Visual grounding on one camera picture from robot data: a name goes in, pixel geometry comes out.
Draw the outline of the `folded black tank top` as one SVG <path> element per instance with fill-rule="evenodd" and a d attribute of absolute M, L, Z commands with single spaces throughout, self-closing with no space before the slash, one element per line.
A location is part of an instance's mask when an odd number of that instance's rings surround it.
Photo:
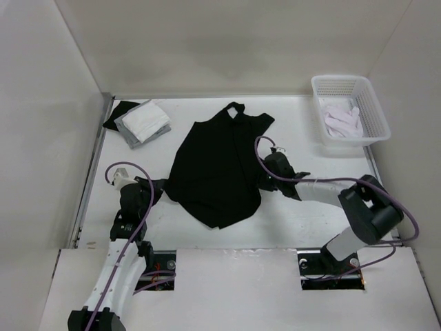
<path fill-rule="evenodd" d="M 126 114 L 132 108 L 139 106 L 140 103 L 132 102 L 132 101 L 120 101 L 119 104 L 113 109 L 110 117 L 103 123 L 103 127 L 105 129 L 118 132 L 118 128 L 115 124 L 115 121 Z"/>

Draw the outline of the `black tank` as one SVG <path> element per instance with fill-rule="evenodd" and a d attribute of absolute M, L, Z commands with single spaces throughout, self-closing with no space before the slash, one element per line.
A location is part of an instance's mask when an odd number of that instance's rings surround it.
<path fill-rule="evenodd" d="M 115 121 L 126 114 L 132 108 L 139 106 L 140 103 L 132 102 L 132 101 L 120 101 L 119 104 L 113 109 L 110 117 L 103 123 L 103 127 L 105 129 L 118 132 L 118 128 L 115 124 Z"/>
<path fill-rule="evenodd" d="M 176 152 L 167 196 L 209 228 L 251 217 L 261 204 L 258 183 L 265 175 L 254 142 L 274 121 L 267 113 L 249 116 L 243 104 L 231 102 L 194 123 Z"/>

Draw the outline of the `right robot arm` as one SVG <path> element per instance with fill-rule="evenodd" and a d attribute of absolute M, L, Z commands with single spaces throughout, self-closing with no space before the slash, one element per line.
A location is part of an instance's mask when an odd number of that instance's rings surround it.
<path fill-rule="evenodd" d="M 371 175 L 363 176 L 353 185 L 339 180 L 325 181 L 308 172 L 295 172 L 287 157 L 275 149 L 258 162 L 267 173 L 262 189 L 278 190 L 290 199 L 326 203 L 343 210 L 348 228 L 320 249 L 319 262 L 328 273 L 337 272 L 359 249 L 380 243 L 404 219 L 403 211 Z"/>

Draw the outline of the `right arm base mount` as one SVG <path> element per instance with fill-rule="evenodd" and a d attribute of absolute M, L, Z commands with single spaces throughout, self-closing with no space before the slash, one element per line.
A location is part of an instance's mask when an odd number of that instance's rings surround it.
<path fill-rule="evenodd" d="M 365 283 L 357 253 L 345 260 L 332 261 L 319 250 L 297 251 L 300 285 L 303 290 L 364 290 Z"/>

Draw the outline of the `folded white tank top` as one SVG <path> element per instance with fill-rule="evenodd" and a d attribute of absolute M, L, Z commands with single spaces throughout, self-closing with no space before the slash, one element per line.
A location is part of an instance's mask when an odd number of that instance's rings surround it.
<path fill-rule="evenodd" d="M 171 119 L 165 111 L 153 101 L 142 103 L 123 118 L 123 125 L 137 138 L 144 143 L 162 127 L 170 124 Z"/>

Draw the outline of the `white tank top in basket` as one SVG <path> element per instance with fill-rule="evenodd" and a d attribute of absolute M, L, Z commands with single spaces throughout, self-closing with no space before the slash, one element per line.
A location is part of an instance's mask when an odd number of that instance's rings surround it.
<path fill-rule="evenodd" d="M 348 103 L 328 103 L 321 107 L 325 127 L 333 138 L 362 138 L 360 109 Z"/>

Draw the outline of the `folded grey tank top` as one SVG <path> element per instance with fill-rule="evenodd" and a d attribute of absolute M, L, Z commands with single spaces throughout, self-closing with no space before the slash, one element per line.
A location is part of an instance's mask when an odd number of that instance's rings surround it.
<path fill-rule="evenodd" d="M 133 150 L 136 148 L 139 148 L 142 145 L 145 145 L 146 143 L 149 143 L 157 138 L 159 138 L 161 135 L 168 133 L 172 128 L 170 124 L 162 126 L 160 129 L 158 129 L 152 136 L 147 138 L 144 142 L 140 142 L 124 125 L 123 125 L 123 117 L 132 111 L 132 109 L 137 108 L 140 106 L 139 103 L 131 102 L 131 101 L 121 101 L 117 107 L 112 112 L 112 115 L 116 115 L 116 118 L 114 119 L 114 124 L 116 125 L 116 129 L 119 131 L 119 133 L 122 135 L 122 137 L 125 139 L 126 143 L 129 145 L 129 147 Z"/>

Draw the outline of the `white plastic basket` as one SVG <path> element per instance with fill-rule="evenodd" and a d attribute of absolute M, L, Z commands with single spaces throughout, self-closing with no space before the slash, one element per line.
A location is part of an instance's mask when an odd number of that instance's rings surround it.
<path fill-rule="evenodd" d="M 370 146 L 391 131 L 370 81 L 362 76 L 326 74 L 311 79 L 320 135 L 326 146 Z"/>

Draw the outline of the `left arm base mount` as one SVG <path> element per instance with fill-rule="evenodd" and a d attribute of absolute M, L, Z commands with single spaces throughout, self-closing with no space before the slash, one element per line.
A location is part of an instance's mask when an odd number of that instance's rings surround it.
<path fill-rule="evenodd" d="M 149 241 L 142 242 L 146 268 L 140 276 L 135 292 L 172 291 L 176 277 L 177 253 L 175 250 L 155 250 Z"/>

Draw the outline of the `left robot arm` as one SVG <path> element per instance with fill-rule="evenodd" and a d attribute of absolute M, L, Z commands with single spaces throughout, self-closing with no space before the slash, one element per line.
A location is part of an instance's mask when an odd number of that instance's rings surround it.
<path fill-rule="evenodd" d="M 71 311 L 69 330 L 125 330 L 126 313 L 141 275 L 154 269 L 152 244 L 145 241 L 144 219 L 161 198 L 166 180 L 126 179 L 115 175 L 120 209 L 110 230 L 106 260 L 98 280 L 80 310 Z"/>

